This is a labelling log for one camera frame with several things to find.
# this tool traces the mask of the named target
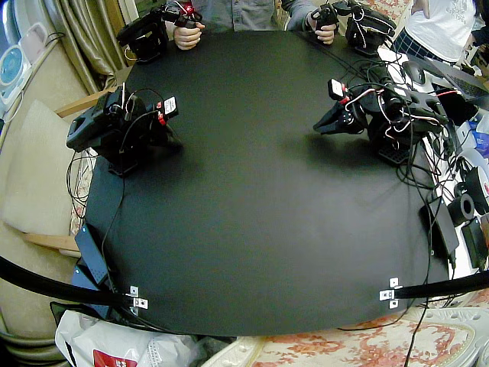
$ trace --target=black pipe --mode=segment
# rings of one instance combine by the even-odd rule
[[[450,281],[439,281],[431,284],[402,287],[394,291],[394,298],[407,299],[452,296],[453,294],[480,291],[481,289],[488,287],[489,271],[482,271],[478,274]]]
[[[92,291],[71,284],[55,281],[21,268],[0,256],[0,278],[48,297],[71,300],[82,304],[103,304],[106,306],[130,306],[132,297],[107,291]]]

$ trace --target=beige curtain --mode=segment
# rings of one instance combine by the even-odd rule
[[[44,0],[65,51],[90,94],[115,86],[127,66],[104,0]]]

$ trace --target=metal bracket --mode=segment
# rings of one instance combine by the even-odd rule
[[[379,300],[393,300],[394,291],[392,289],[386,289],[385,291],[379,292]]]
[[[130,293],[132,297],[139,297],[139,288],[132,285]]]
[[[389,308],[392,310],[393,308],[399,307],[399,300],[394,298],[394,291],[402,288],[402,286],[399,285],[399,278],[389,279],[389,288],[391,289],[379,292],[379,300],[389,300]]]
[[[144,298],[139,297],[139,288],[138,287],[135,287],[134,285],[132,285],[130,288],[130,293],[126,294],[126,295],[133,297],[132,307],[130,307],[130,310],[134,315],[137,316],[139,314],[138,309],[140,309],[140,308],[144,308],[145,310],[147,310],[148,302]]]

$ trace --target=beige cushion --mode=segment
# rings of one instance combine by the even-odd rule
[[[0,213],[10,226],[22,232],[68,235],[72,203],[66,189],[66,169],[73,156],[66,147],[69,128],[42,102],[34,100],[8,169]]]

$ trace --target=black table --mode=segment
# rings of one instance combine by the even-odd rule
[[[329,49],[359,58],[341,37]],[[416,189],[365,135],[312,130],[345,73],[328,52],[291,32],[233,33],[134,67],[130,90],[176,96],[185,147],[126,179],[106,243],[116,284],[149,300],[141,316],[181,333],[297,333],[394,312],[379,301],[389,279],[423,282]],[[100,235],[122,190],[107,166],[98,159],[86,214]],[[433,259],[430,281],[447,277]]]

